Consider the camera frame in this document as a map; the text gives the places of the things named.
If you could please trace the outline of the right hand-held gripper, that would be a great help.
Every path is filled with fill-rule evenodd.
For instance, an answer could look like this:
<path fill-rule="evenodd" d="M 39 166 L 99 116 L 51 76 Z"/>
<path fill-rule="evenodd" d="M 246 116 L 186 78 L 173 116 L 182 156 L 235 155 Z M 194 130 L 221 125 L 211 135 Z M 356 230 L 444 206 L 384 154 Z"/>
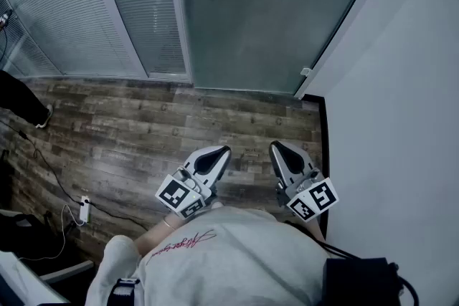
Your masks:
<path fill-rule="evenodd" d="M 274 140 L 270 144 L 269 156 L 275 175 L 282 181 L 276 187 L 280 207 L 289 209 L 306 223 L 339 202 L 331 179 L 315 168 L 305 150 Z M 304 177 L 295 182 L 296 176 Z"/>

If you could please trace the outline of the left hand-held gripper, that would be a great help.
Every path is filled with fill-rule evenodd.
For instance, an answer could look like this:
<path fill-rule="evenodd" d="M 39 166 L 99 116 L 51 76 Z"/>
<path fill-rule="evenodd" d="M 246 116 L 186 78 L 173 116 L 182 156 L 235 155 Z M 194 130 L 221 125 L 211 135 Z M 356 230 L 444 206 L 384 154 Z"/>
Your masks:
<path fill-rule="evenodd" d="M 231 155 L 227 145 L 194 151 L 187 158 L 184 168 L 178 168 L 173 175 L 165 177 L 155 197 L 181 219 L 190 219 L 207 205 L 213 194 L 211 187 L 223 176 Z"/>

